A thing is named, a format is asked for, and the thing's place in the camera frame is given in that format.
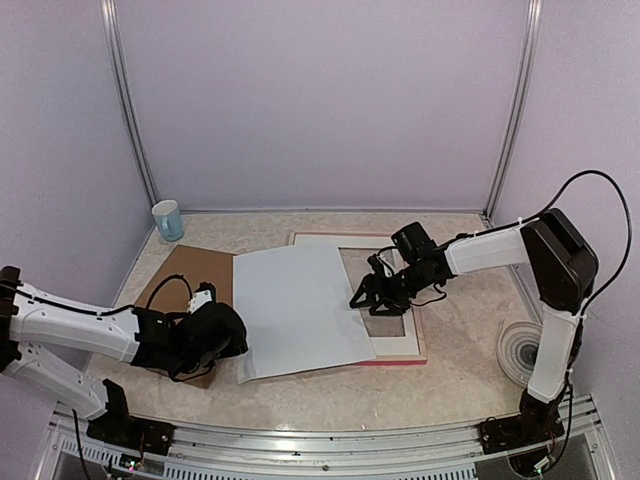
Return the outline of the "landscape photo print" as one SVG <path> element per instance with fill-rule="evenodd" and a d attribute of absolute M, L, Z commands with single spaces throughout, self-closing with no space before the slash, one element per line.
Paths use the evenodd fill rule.
<path fill-rule="evenodd" d="M 249 350 L 240 384 L 373 360 L 376 354 L 337 247 L 285 246 L 233 260 L 233 307 Z"/>

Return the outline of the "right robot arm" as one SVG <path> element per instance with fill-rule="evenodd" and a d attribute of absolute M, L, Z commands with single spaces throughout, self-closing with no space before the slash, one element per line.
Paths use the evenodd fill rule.
<path fill-rule="evenodd" d="M 428 287 L 441 287 L 477 271 L 524 265 L 542 319 L 527 392 L 546 404 L 561 394 L 599 270 L 596 253 L 561 209 L 550 208 L 508 226 L 463 233 L 442 244 L 421 223 L 413 222 L 395 232 L 391 242 L 404 268 L 391 273 L 380 254 L 371 255 L 367 260 L 371 270 L 350 299 L 350 308 L 366 309 L 373 316 L 400 315 Z"/>

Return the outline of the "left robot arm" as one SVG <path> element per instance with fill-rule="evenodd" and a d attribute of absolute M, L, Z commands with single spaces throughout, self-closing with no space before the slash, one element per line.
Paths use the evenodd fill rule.
<path fill-rule="evenodd" d="M 55 354 L 57 345 L 159 371 L 181 383 L 206 375 L 219 359 L 247 353 L 247 330 L 238 313 L 203 283 L 188 308 L 163 313 L 150 306 L 107 310 L 48 294 L 25 283 L 17 267 L 1 270 L 1 372 L 34 382 L 73 409 L 99 420 L 121 445 L 140 434 L 122 387 L 95 381 Z"/>

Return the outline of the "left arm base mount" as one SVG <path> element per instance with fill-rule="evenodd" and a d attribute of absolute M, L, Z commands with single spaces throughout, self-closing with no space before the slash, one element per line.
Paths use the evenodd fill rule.
<path fill-rule="evenodd" d="M 167 456 L 176 427 L 167 422 L 133 416 L 129 413 L 124 389 L 105 379 L 106 412 L 90 420 L 87 436 L 104 443 L 146 453 Z"/>

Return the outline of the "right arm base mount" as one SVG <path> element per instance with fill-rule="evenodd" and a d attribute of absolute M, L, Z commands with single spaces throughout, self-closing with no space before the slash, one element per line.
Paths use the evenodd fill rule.
<path fill-rule="evenodd" d="M 478 424 L 480 443 L 485 455 L 518 449 L 561 437 L 565 430 L 559 415 L 566 389 L 550 402 L 534 398 L 527 390 L 522 392 L 519 412 L 515 415 L 489 417 Z"/>

